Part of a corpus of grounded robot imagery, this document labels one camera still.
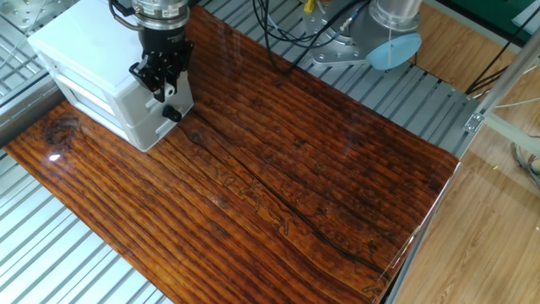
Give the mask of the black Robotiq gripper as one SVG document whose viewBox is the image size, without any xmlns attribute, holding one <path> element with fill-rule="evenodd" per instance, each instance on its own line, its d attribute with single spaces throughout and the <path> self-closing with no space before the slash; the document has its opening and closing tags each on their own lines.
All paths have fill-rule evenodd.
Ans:
<svg viewBox="0 0 540 304">
<path fill-rule="evenodd" d="M 194 43 L 186 39 L 185 33 L 185 28 L 180 27 L 173 30 L 144 28 L 138 34 L 146 59 L 134 63 L 129 72 L 161 103 L 165 101 L 165 75 L 160 70 L 167 72 L 167 80 L 171 81 L 176 94 L 179 77 L 191 60 Z"/>
</svg>

